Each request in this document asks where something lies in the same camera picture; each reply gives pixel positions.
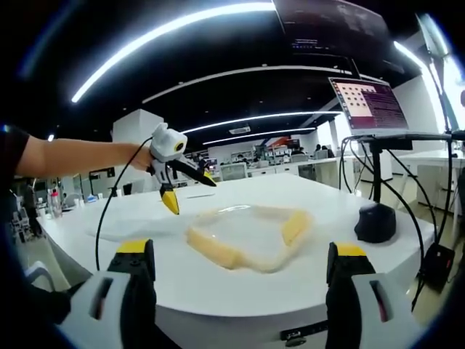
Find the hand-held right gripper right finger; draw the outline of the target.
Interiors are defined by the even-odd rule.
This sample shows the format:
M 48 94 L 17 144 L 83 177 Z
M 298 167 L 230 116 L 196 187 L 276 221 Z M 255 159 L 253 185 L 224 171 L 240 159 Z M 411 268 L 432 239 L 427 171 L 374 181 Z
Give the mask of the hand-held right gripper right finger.
M 329 244 L 327 348 L 412 348 L 424 330 L 406 293 L 357 245 Z

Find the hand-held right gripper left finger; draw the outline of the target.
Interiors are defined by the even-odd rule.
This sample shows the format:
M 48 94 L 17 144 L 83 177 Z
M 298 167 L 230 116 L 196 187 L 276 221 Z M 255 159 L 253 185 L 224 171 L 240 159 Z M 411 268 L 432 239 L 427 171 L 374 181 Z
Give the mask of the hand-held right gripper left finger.
M 153 241 L 120 245 L 107 270 L 84 282 L 59 325 L 75 348 L 147 348 L 155 328 Z

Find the person's left hand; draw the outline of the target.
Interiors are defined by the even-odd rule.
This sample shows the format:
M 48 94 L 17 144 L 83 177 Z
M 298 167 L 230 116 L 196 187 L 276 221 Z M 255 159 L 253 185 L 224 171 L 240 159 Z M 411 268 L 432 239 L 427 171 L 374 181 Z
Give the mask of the person's left hand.
M 130 144 L 129 160 L 134 169 L 146 172 L 152 164 L 153 157 L 148 147 Z

